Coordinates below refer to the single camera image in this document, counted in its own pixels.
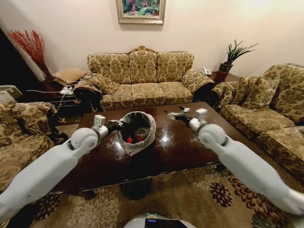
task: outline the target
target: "picture frame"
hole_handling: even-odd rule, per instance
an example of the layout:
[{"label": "picture frame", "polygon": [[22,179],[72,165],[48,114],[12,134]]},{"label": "picture frame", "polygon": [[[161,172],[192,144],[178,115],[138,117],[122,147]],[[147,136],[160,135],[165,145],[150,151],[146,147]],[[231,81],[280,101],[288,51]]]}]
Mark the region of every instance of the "picture frame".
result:
[{"label": "picture frame", "polygon": [[166,0],[116,0],[119,23],[164,24]]}]

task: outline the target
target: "patterned rug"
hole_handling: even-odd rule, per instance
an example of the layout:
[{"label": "patterned rug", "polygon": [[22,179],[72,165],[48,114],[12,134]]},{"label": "patterned rug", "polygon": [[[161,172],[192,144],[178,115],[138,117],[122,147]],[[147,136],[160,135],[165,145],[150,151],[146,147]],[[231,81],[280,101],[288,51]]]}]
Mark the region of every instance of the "patterned rug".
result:
[{"label": "patterned rug", "polygon": [[[286,172],[295,190],[303,186]],[[197,228],[292,227],[286,214],[242,184],[222,164],[180,171],[95,190],[96,197],[65,194],[42,198],[31,228],[122,228],[132,217],[157,213]]]}]

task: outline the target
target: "trash bag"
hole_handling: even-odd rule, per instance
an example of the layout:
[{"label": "trash bag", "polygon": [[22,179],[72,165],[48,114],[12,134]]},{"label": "trash bag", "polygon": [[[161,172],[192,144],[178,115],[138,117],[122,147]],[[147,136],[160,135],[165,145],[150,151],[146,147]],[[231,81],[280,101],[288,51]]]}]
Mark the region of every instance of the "trash bag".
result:
[{"label": "trash bag", "polygon": [[[128,155],[133,156],[147,148],[155,140],[156,122],[150,114],[130,112],[119,122],[123,122],[123,128],[117,131],[117,140]],[[141,142],[128,143],[127,139],[131,135],[138,141],[145,139]]]}]

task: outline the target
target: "white wall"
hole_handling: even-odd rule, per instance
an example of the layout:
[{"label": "white wall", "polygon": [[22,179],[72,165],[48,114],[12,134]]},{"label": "white wall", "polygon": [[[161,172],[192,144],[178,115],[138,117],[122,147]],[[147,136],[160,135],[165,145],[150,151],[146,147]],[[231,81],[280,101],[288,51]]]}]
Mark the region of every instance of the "white wall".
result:
[{"label": "white wall", "polygon": [[127,52],[140,45],[186,50],[195,56],[195,69],[217,70],[225,47],[237,38],[259,45],[235,61],[231,72],[256,76],[275,63],[304,65],[303,9],[304,0],[167,0],[159,26],[119,24],[115,0],[3,0],[0,26],[4,32],[40,32],[51,72],[87,69],[88,53]]}]

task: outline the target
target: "floral patterned sofa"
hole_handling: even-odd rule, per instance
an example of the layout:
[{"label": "floral patterned sofa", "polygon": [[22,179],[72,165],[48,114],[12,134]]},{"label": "floral patterned sofa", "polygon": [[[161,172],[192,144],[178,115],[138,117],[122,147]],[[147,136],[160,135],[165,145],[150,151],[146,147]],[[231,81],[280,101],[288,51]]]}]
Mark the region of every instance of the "floral patterned sofa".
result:
[{"label": "floral patterned sofa", "polygon": [[112,95],[86,76],[75,86],[77,98],[90,102],[93,111],[189,103],[213,87],[211,79],[190,70],[194,57],[188,52],[157,53],[140,46],[126,54],[96,53],[87,59],[91,73],[119,83]]},{"label": "floral patterned sofa", "polygon": [[279,80],[269,106],[250,109],[236,104],[238,82],[214,87],[211,103],[235,128],[304,183],[304,67],[274,65],[262,78]]},{"label": "floral patterned sofa", "polygon": [[0,193],[19,171],[67,139],[51,122],[56,113],[50,103],[0,103]]}]

